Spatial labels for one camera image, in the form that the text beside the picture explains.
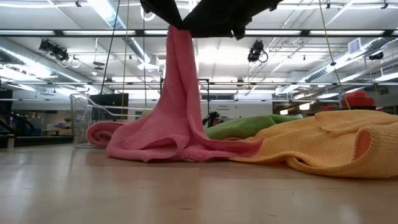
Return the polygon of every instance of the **green towel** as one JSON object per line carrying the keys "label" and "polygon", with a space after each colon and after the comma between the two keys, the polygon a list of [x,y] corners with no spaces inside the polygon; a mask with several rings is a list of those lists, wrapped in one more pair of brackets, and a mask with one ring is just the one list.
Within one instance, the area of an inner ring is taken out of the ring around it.
{"label": "green towel", "polygon": [[205,129],[205,133],[211,139],[223,140],[227,138],[241,138],[255,136],[260,130],[287,121],[294,121],[298,118],[282,115],[260,115],[249,118],[239,118],[221,123]]}

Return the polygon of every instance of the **ductwork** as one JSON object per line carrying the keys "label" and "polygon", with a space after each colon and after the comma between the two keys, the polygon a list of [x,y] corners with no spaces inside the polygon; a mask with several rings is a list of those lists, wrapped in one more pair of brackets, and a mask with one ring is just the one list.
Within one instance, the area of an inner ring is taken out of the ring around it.
{"label": "ductwork", "polygon": [[[395,38],[377,38],[377,39],[361,39],[361,48],[359,51],[355,53],[350,53],[349,49],[343,51],[342,53],[334,56],[334,61],[336,62],[335,66],[331,66],[332,60],[329,59],[322,65],[310,70],[307,72],[301,80],[297,80],[297,82],[312,82],[313,80],[327,75],[334,71],[334,69],[342,68],[352,62],[359,57],[367,57],[368,55],[372,55],[381,48],[386,47],[390,43],[396,41]],[[279,87],[275,90],[276,94],[288,93],[292,90],[298,88],[299,85],[290,85]]]}
{"label": "ductwork", "polygon": [[[89,78],[86,78],[83,75],[73,72],[67,68],[63,68],[57,65],[55,62],[37,55],[36,53],[33,53],[30,50],[27,50],[5,38],[0,38],[0,55],[6,56],[4,58],[11,59],[11,63],[8,63],[7,61],[0,63],[5,65],[11,64],[13,66],[26,65],[34,71],[33,73],[35,75],[38,76],[43,75],[43,73],[48,75],[58,74],[57,79],[64,82],[92,82],[92,80]],[[106,92],[113,93],[114,91],[106,88]]]}
{"label": "ductwork", "polygon": [[[127,29],[126,23],[123,21],[120,15],[116,17],[116,9],[117,6],[113,3],[112,0],[88,0],[93,9],[101,16],[101,18],[106,22],[106,24],[113,29],[116,22],[116,29]],[[130,49],[134,52],[137,58],[145,63],[151,63],[156,67],[159,67],[156,64],[157,60],[151,60],[151,57],[156,57],[155,55],[148,56],[142,47],[137,43],[137,41],[133,37],[123,37],[122,38],[125,43],[130,47]]]}
{"label": "ductwork", "polygon": [[305,74],[304,81],[305,82],[312,82],[313,80],[327,75],[334,71],[334,69],[338,69],[344,67],[352,62],[354,59],[358,57],[363,57],[366,55],[371,55],[374,52],[380,50],[383,46],[387,45],[388,43],[394,41],[395,38],[378,38],[378,39],[368,39],[365,43],[362,42],[362,48],[359,52],[350,54],[348,49],[344,52],[340,53],[335,57],[336,65],[335,67],[330,66],[332,63],[331,59],[327,60],[323,65],[314,68],[313,70],[309,71]]}

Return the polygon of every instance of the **wooden floor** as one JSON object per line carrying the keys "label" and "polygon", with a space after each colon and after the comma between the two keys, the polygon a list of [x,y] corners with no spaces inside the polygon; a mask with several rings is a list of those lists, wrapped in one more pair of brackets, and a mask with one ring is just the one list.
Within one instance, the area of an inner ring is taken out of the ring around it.
{"label": "wooden floor", "polygon": [[398,180],[232,162],[144,164],[103,151],[0,152],[0,223],[397,223]]}

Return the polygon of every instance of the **yellow cloth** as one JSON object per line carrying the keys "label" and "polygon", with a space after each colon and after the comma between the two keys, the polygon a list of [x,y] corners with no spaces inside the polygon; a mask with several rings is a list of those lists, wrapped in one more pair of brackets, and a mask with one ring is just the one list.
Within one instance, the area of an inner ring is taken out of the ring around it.
{"label": "yellow cloth", "polygon": [[273,125],[254,138],[264,139],[254,157],[231,160],[286,161],[297,170],[335,177],[398,175],[397,115],[368,110],[321,112]]}

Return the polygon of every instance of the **pink cloth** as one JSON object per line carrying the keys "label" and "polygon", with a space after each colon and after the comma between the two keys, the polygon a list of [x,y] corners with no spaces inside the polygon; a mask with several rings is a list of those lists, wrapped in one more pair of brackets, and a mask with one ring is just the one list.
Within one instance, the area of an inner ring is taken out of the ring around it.
{"label": "pink cloth", "polygon": [[106,148],[108,156],[144,162],[249,157],[259,150],[260,141],[211,140],[203,132],[189,31],[169,27],[166,63],[164,89],[154,110],[131,123],[93,125],[87,132],[90,143],[104,146],[104,136],[114,131]]}

